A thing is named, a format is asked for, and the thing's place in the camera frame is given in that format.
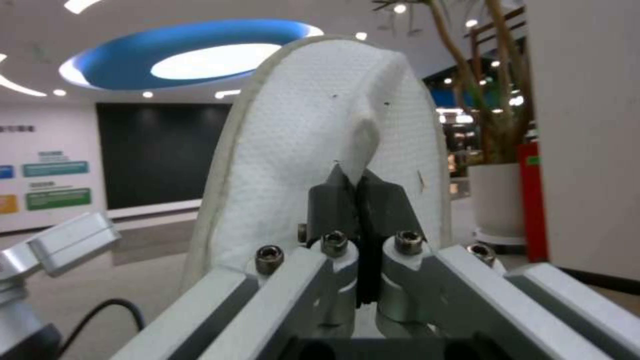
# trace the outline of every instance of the green sign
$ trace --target green sign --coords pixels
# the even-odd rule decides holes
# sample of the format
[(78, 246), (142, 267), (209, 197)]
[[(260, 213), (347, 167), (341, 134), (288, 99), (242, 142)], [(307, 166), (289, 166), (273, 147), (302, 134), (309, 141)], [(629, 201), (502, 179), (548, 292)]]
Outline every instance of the green sign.
[(67, 206), (91, 204), (91, 189), (58, 190), (26, 195), (27, 210), (66, 208)]
[(528, 156), (527, 157), (527, 166), (537, 166), (540, 165), (540, 157), (539, 156)]
[(65, 163), (40, 163), (24, 164), (22, 173), (24, 177), (86, 174), (89, 172), (89, 163), (86, 161), (68, 161)]

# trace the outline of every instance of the black cable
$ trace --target black cable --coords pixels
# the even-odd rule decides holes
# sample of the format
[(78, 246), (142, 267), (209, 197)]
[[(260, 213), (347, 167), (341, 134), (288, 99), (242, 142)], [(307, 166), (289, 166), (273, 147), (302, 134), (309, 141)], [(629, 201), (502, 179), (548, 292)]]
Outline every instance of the black cable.
[(101, 302), (98, 306), (96, 306), (93, 310), (91, 310), (87, 315), (84, 316), (82, 321), (76, 325), (76, 328), (71, 332), (69, 338), (65, 341), (65, 343), (60, 348), (58, 352), (58, 357), (61, 357), (74, 342), (78, 334), (84, 329), (85, 325), (97, 314), (100, 310), (108, 307), (109, 305), (120, 305), (126, 308), (131, 312), (131, 316), (133, 316), (133, 320), (136, 322), (136, 326), (138, 328), (138, 332), (142, 331), (145, 328), (145, 318), (142, 316), (142, 312), (138, 307), (132, 303), (131, 301), (124, 299), (109, 299)]

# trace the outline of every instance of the potted plant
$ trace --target potted plant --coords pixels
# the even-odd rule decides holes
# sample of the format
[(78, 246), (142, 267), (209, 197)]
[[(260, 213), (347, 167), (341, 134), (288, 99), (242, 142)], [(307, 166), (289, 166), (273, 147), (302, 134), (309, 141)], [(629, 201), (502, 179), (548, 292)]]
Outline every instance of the potted plant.
[[(524, 142), (529, 123), (534, 118), (531, 73), (526, 57), (521, 54), (506, 24), (500, 1), (471, 1), (484, 3), (495, 26), (500, 61), (498, 81), (494, 85), (498, 107), (489, 106), (479, 79), (452, 40), (443, 0), (374, 0), (373, 3), (379, 4), (374, 10), (399, 3), (409, 4), (410, 12), (415, 4), (429, 7), (438, 35), (458, 68), (453, 84), (456, 100), (468, 115), (474, 117), (481, 130), (482, 163), (468, 169), (474, 215), (479, 227), (476, 236), (478, 240), (497, 245), (523, 245), (524, 214), (517, 149)], [(408, 34), (414, 36), (419, 30), (411, 27), (412, 21)], [(524, 103), (519, 106), (509, 103), (512, 83), (524, 98)], [(472, 104), (463, 101), (464, 90), (470, 95)]]

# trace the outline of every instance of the ceiling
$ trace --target ceiling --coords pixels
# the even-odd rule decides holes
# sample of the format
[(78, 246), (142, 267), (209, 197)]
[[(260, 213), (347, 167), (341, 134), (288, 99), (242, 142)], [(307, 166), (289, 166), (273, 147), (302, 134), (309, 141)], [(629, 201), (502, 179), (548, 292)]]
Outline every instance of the ceiling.
[[(82, 88), (67, 83), (58, 73), (60, 65), (89, 48), (108, 40), (143, 30), (205, 22), (216, 19), (291, 19), (321, 28), (326, 34), (368, 33), (367, 41), (407, 55), (420, 78), (452, 65), (441, 45), (425, 6), (416, 6), (414, 28), (408, 37), (408, 12), (396, 15), (396, 35), (378, 27), (390, 12), (372, 12), (368, 0), (102, 0), (76, 15), (63, 5), (65, 0), (0, 0), (0, 53), (8, 57), (0, 64), (0, 74), (22, 86), (47, 93), (32, 97), (0, 87), (0, 102), (82, 103), (82, 102), (230, 102), (232, 97), (215, 99), (219, 90), (242, 87), (248, 76), (223, 79), (203, 85), (153, 90), (144, 99), (140, 91), (107, 91)], [(468, 52), (463, 38), (465, 7), (452, 6), (452, 33)], [(54, 89), (67, 91), (53, 96)]]

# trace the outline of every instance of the black screen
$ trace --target black screen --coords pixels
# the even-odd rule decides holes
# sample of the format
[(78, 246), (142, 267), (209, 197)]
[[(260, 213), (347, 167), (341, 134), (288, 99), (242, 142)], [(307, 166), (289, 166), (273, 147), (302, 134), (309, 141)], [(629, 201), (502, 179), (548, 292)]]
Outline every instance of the black screen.
[(109, 209), (201, 199), (229, 104), (97, 104)]

